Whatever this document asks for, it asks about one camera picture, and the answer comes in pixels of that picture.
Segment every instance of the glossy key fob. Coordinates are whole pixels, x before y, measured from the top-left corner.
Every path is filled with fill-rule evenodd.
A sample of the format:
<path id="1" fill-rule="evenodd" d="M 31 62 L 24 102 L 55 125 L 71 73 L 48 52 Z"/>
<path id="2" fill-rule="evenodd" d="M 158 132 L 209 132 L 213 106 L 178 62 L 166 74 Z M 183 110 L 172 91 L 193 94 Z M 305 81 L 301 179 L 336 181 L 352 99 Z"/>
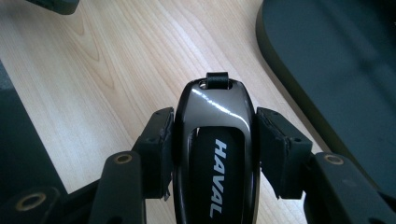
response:
<path id="1" fill-rule="evenodd" d="M 260 181 L 254 108 L 242 82 L 208 73 L 187 84 L 174 126 L 177 223 L 254 223 Z"/>

